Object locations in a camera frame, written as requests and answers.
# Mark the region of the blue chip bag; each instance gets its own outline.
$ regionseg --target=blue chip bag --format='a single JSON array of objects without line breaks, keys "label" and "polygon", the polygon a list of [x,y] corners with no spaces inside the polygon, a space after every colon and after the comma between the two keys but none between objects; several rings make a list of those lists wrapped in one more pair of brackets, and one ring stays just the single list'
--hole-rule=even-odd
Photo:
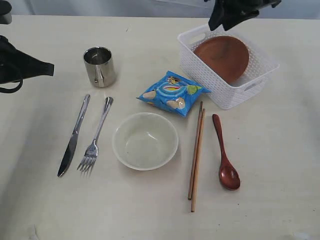
[{"label": "blue chip bag", "polygon": [[162,110],[185,117],[201,93],[210,91],[194,81],[167,71],[160,81],[137,98]]}]

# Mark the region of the spoon handle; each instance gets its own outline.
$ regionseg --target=spoon handle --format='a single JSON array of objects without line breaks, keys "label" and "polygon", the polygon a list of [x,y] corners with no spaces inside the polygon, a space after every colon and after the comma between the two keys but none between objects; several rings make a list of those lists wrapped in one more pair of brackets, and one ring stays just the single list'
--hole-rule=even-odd
[{"label": "spoon handle", "polygon": [[219,144],[220,144],[220,150],[221,150],[221,157],[227,156],[226,151],[225,151],[225,144],[224,144],[224,138],[222,137],[222,127],[221,127],[221,122],[220,118],[217,114],[212,115],[212,121],[214,124],[214,128],[216,131],[216,134],[219,139]]}]

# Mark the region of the bowl rim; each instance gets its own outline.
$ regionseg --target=bowl rim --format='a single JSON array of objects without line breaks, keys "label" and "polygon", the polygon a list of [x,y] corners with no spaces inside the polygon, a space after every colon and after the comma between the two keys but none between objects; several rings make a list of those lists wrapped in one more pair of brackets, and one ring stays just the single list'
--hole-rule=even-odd
[{"label": "bowl rim", "polygon": [[[174,136],[175,136],[175,145],[173,147],[173,151],[171,153],[171,155],[165,160],[163,161],[161,164],[153,166],[153,167],[137,167],[137,166],[133,166],[131,164],[129,164],[127,161],[123,160],[120,155],[118,154],[118,152],[116,151],[116,147],[115,147],[115,139],[116,139],[116,135],[118,130],[123,127],[125,124],[127,124],[128,122],[131,122],[130,120],[133,118],[136,118],[137,116],[143,116],[143,115],[154,115],[157,116],[159,118],[161,118],[162,120],[164,120],[165,122],[167,122],[167,124],[173,129],[174,132]],[[150,171],[150,170],[154,170],[154,169],[158,169],[161,168],[162,166],[164,166],[165,164],[167,164],[176,154],[177,150],[178,150],[178,145],[179,145],[179,136],[178,136],[178,132],[175,128],[175,126],[168,120],[166,119],[164,116],[161,116],[159,114],[153,113],[153,112],[138,112],[138,113],[134,113],[130,116],[128,116],[126,119],[124,119],[120,125],[117,127],[117,129],[114,131],[113,136],[112,136],[112,150],[113,153],[115,154],[116,158],[125,166],[127,166],[128,168],[131,169],[135,169],[135,170],[139,170],[139,171]]]}]

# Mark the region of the metal mug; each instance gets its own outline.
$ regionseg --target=metal mug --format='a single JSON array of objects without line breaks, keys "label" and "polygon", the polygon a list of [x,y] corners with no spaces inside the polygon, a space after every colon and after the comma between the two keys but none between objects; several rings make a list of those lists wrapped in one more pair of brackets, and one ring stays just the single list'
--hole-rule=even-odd
[{"label": "metal mug", "polygon": [[115,82],[114,61],[109,49],[101,46],[92,47],[85,51],[83,60],[93,86],[104,88]]}]

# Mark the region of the wooden plate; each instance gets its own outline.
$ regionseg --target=wooden plate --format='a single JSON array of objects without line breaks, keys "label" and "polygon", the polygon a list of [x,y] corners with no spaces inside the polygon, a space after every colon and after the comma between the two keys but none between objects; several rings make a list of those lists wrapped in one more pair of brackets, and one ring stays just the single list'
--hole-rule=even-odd
[{"label": "wooden plate", "polygon": [[232,36],[210,38],[201,43],[194,54],[228,84],[240,78],[249,63],[246,45]]}]

